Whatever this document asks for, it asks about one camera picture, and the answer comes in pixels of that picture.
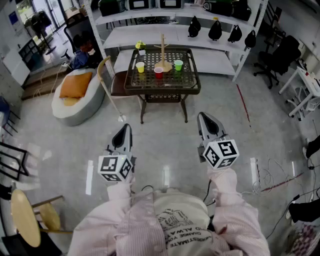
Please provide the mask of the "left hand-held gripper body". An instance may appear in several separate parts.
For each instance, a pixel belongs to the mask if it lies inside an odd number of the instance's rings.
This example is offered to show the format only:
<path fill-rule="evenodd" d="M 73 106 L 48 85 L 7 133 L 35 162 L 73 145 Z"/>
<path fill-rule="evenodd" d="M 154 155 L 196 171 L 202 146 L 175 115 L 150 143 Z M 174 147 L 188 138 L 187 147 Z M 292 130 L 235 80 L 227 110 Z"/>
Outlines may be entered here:
<path fill-rule="evenodd" d="M 109 183 L 130 183 L 134 177 L 135 158 L 131 147 L 114 147 L 110 144 L 98 157 L 97 173 Z"/>

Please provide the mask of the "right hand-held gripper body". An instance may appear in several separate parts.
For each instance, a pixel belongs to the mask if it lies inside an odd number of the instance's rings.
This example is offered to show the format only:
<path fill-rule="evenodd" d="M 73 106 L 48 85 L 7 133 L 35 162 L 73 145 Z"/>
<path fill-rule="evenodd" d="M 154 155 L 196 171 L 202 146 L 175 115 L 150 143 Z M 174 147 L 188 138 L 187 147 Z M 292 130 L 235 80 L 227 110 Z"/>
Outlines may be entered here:
<path fill-rule="evenodd" d="M 197 148 L 199 161 L 207 163 L 214 170 L 231 167 L 240 156 L 234 139 L 228 134 L 210 138 L 200 135 L 202 141 Z"/>

